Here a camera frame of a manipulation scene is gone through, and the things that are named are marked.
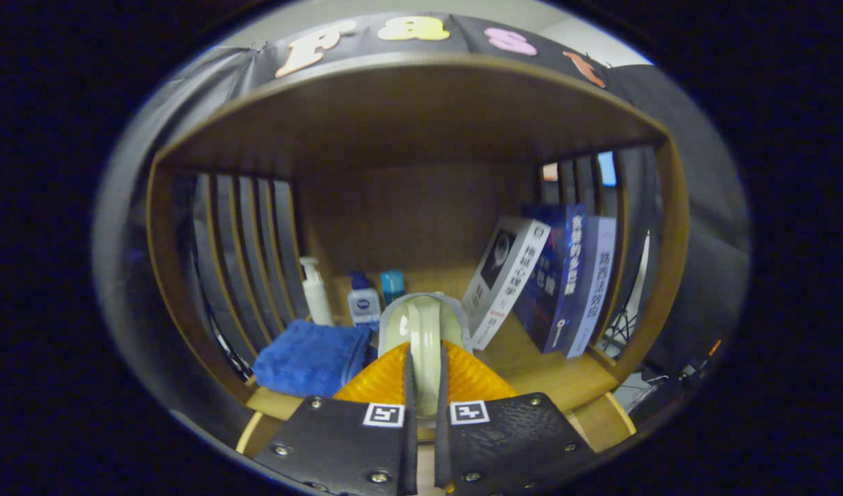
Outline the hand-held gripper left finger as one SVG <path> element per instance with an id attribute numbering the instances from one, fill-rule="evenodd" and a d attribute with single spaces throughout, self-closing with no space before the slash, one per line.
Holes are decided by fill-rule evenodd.
<path id="1" fill-rule="evenodd" d="M 343 398 L 304 399 L 254 460 L 304 492 L 417 493 L 413 361 L 408 343 L 359 374 Z"/>

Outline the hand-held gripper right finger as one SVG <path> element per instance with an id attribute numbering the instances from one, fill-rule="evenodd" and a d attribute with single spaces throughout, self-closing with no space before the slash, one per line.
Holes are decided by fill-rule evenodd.
<path id="1" fill-rule="evenodd" d="M 441 344 L 435 484 L 447 493 L 548 493 L 595 451 L 542 392 L 520 395 L 460 346 Z"/>

